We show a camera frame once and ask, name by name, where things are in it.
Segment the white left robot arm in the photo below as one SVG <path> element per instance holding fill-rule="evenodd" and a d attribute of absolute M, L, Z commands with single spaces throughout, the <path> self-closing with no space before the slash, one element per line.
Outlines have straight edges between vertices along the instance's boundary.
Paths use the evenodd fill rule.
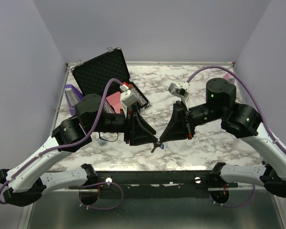
<path fill-rule="evenodd" d="M 93 132 L 122 133 L 130 146 L 157 141 L 156 131 L 141 117 L 133 96 L 121 95 L 126 106 L 122 114 L 103 111 L 106 97 L 89 94 L 76 104 L 76 115 L 56 127 L 46 142 L 23 163 L 0 170 L 0 204 L 30 205 L 42 195 L 65 187 L 92 188 L 99 182 L 90 164 L 66 172 L 48 170 L 92 141 Z"/>

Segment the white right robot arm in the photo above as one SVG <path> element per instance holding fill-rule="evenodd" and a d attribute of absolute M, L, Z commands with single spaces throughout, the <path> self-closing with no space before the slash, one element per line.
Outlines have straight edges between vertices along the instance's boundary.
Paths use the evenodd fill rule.
<path fill-rule="evenodd" d="M 273 140 L 266 130 L 260 113 L 236 100 L 236 86 L 223 78 L 206 83 L 205 104 L 189 107 L 189 83 L 172 83 L 168 91 L 181 100 L 173 104 L 169 124 L 154 147 L 164 142 L 192 139 L 195 128 L 221 120 L 221 128 L 249 144 L 265 160 L 261 166 L 236 166 L 217 163 L 210 174 L 215 187 L 224 183 L 246 183 L 264 187 L 271 194 L 286 198 L 286 155 L 279 148 L 279 140 Z"/>

